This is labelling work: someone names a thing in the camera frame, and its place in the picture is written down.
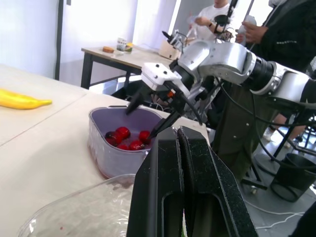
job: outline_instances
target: wooden table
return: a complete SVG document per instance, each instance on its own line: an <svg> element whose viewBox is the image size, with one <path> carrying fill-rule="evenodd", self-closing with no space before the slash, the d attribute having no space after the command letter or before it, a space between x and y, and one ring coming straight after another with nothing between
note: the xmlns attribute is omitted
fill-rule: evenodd
<svg viewBox="0 0 316 237"><path fill-rule="evenodd" d="M15 237L43 206L104 180L87 147L88 114L127 102L4 65L0 88L53 100L29 111L0 107L0 236ZM180 118L180 125L207 138L197 122Z"/></svg>
<svg viewBox="0 0 316 237"><path fill-rule="evenodd" d="M101 47L82 48L84 52L81 87L89 89L93 62L101 63L113 68L126 71L124 86L129 83L131 73L140 75L144 63L163 63L166 66L172 62L158 55L157 52L135 46L131 53L115 50L114 53L105 53Z"/></svg>

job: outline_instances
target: food item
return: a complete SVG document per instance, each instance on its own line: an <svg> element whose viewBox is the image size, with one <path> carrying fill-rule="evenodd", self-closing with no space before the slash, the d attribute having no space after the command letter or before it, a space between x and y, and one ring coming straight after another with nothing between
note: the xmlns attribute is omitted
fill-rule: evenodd
<svg viewBox="0 0 316 237"><path fill-rule="evenodd" d="M123 137L117 132L107 132L105 134L105 140L112 146L117 147L122 142Z"/></svg>
<svg viewBox="0 0 316 237"><path fill-rule="evenodd" d="M141 141L133 141L129 148L131 151L139 151L145 148L145 145Z"/></svg>
<svg viewBox="0 0 316 237"><path fill-rule="evenodd" d="M106 52L106 53L114 53L114 49L113 48L106 47L106 46L103 47L102 51Z"/></svg>
<svg viewBox="0 0 316 237"><path fill-rule="evenodd" d="M132 43L127 43L125 47L125 52L131 52L133 50L133 44Z"/></svg>
<svg viewBox="0 0 316 237"><path fill-rule="evenodd" d="M37 100L27 95L0 89L0 106L19 110L29 110L43 105L50 105L51 103L51 100Z"/></svg>
<svg viewBox="0 0 316 237"><path fill-rule="evenodd" d="M129 151L129 147L127 145L120 144L120 145L118 145L118 148L121 150Z"/></svg>
<svg viewBox="0 0 316 237"><path fill-rule="evenodd" d="M123 139L130 137L130 131L127 127L119 127L115 132L118 132L122 135Z"/></svg>
<svg viewBox="0 0 316 237"><path fill-rule="evenodd" d="M139 140L142 141L144 144L150 144L150 139L149 139L149 136L150 136L150 131L141 131L139 133Z"/></svg>

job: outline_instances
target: clear plastic container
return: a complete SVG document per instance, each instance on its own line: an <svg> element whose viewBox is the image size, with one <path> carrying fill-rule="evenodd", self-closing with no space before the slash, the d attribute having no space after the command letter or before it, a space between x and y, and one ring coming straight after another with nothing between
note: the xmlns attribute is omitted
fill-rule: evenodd
<svg viewBox="0 0 316 237"><path fill-rule="evenodd" d="M188 43L192 42L193 40L196 40L198 38L198 32L197 32L197 27L198 25L193 23L191 25L191 28L189 30L189 32L187 33L187 39L188 39Z"/></svg>
<svg viewBox="0 0 316 237"><path fill-rule="evenodd" d="M188 24L194 24L194 22L196 21L197 18L198 18L198 16L190 16L190 17L187 19L187 23L188 23Z"/></svg>
<svg viewBox="0 0 316 237"><path fill-rule="evenodd" d="M36 212L19 237L125 237L135 175L122 175Z"/></svg>

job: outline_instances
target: white shirt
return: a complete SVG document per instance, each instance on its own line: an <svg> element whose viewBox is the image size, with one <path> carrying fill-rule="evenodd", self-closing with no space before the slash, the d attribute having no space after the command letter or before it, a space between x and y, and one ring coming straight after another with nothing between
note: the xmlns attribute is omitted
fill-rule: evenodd
<svg viewBox="0 0 316 237"><path fill-rule="evenodd" d="M222 8L215 8L214 5L204 8L200 14L199 17L207 17L211 20L211 22L215 22L214 18L219 15L227 15L229 10L229 4ZM229 25L226 26L226 29L228 27L234 27L234 19L235 19L235 12L232 13L231 16L231 22ZM199 40L214 40L216 38L216 35L213 34L206 26L197 26L197 38Z"/></svg>

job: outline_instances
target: person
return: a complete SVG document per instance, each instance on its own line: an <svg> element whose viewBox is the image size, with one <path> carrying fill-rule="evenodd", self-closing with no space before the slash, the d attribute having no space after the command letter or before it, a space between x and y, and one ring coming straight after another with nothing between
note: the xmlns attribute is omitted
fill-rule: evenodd
<svg viewBox="0 0 316 237"><path fill-rule="evenodd" d="M316 202L304 213L298 221L292 235L289 237L314 237L316 219Z"/></svg>
<svg viewBox="0 0 316 237"><path fill-rule="evenodd" d="M204 8L198 17L195 19L197 24L197 39L199 40L214 40L216 39L216 23L215 17L219 15L227 15L229 10L228 0L215 0L214 5ZM233 28L236 24L235 13L232 13L231 21L227 28ZM222 27L218 27L217 31L222 31Z"/></svg>
<svg viewBox="0 0 316 237"><path fill-rule="evenodd" d="M276 6L264 26L242 23L246 28L248 48L267 61L305 72L316 55L316 1L270 0L272 2ZM237 42L241 42L243 37L237 35ZM252 94L244 87L233 85L231 97L248 110L253 110ZM269 107L264 97L254 97L257 116L272 121L278 111ZM212 148L238 180L245 176L251 166L252 154L268 126L260 121L256 124L259 136L253 115L227 100Z"/></svg>
<svg viewBox="0 0 316 237"><path fill-rule="evenodd" d="M286 121L292 116L291 113L280 113L277 115L277 117L273 120L273 122L275 123L280 123L280 124L285 124ZM304 121L308 121L308 119L311 117L312 115L310 115L309 117L307 117L306 119L304 119ZM271 137L274 134L274 132L279 128L280 126L269 126L266 131L263 134L263 138L266 139L268 142L271 141ZM297 138L298 135L300 135L304 130L305 130L306 126L298 126L295 127L293 129L293 131L290 134L289 139L290 140L294 140L295 138ZM290 148L291 145L290 143L286 142L284 144L284 146L286 148Z"/></svg>
<svg viewBox="0 0 316 237"><path fill-rule="evenodd" d="M312 71L311 73L307 72L307 75L309 75L313 80L316 79L316 71ZM303 114L304 115L301 116L301 120L302 121L309 121L309 119L312 116L314 116L315 111L314 110L305 110L305 111L303 111ZM288 121L291 118L291 116L292 116L291 113L281 112L280 114L277 115L277 117L273 120L273 122L283 124L283 123L286 123L286 121ZM277 130L279 127L280 126L269 126L266 129L266 131L264 132L263 138L266 139L268 142L270 142L272 135L274 134L275 130ZM293 129L293 131L291 132L289 139L292 141L294 139L296 139L305 130L305 128L306 128L306 126L295 127ZM291 147L290 143L288 143L288 142L286 142L284 144L284 146L286 148Z"/></svg>

